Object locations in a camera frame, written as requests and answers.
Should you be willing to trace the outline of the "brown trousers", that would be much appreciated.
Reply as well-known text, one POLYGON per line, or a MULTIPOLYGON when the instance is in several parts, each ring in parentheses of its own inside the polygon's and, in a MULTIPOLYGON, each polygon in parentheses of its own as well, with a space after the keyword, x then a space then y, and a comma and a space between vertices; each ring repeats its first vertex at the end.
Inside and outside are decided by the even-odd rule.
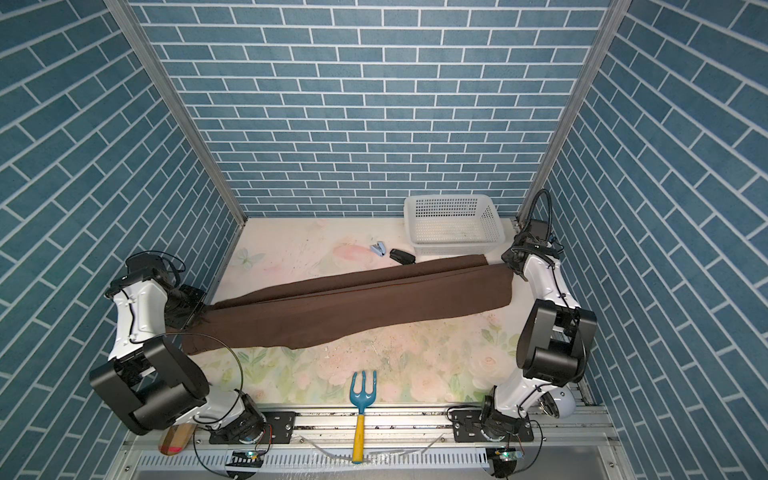
POLYGON ((482 255, 325 276, 207 307, 182 338, 188 355, 224 346, 303 349, 362 331, 505 307, 514 273, 482 255))

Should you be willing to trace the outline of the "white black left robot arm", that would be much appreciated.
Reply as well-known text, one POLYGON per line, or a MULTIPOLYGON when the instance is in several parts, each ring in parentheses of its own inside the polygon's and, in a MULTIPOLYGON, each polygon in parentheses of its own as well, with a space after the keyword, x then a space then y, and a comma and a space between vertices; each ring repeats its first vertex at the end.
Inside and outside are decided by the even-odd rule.
POLYGON ((89 374, 91 387, 133 433, 192 424, 212 444, 256 444, 269 432, 266 417, 240 389, 215 390, 201 368, 173 342, 204 306, 205 291, 186 285, 174 255, 140 251, 105 292, 117 309, 113 348, 89 374))

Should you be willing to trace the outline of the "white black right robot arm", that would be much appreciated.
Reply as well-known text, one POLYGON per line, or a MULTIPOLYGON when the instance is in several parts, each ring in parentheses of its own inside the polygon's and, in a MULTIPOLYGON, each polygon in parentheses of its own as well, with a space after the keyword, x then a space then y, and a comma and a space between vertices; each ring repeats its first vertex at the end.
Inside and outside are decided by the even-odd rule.
POLYGON ((490 441, 521 438, 535 408, 554 418, 575 411, 567 386, 583 378, 597 331, 596 314, 566 286, 548 221, 527 221, 502 260, 530 286, 534 303, 516 347, 518 370, 484 400, 479 425, 490 441))

